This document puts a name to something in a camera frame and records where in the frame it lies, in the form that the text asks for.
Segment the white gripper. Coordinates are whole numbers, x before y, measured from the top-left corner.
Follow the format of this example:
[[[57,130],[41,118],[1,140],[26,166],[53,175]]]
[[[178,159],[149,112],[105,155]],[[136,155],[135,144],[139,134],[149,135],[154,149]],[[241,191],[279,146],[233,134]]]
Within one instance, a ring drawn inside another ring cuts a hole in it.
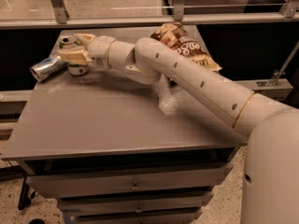
[[[88,51],[83,47],[72,49],[60,49],[60,57],[68,62],[78,65],[87,65],[89,61],[94,67],[100,70],[108,70],[108,51],[116,41],[114,37],[101,35],[96,37],[93,34],[76,34],[77,39],[83,46],[88,46]]]

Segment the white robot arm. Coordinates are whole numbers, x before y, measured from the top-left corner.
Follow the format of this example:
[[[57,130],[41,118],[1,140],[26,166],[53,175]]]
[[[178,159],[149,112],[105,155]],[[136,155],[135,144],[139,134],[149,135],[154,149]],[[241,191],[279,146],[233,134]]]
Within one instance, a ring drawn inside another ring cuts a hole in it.
[[[136,43],[76,34],[59,48],[69,63],[117,69],[142,84],[161,76],[248,138],[241,224],[299,224],[299,110],[206,69],[150,37]]]

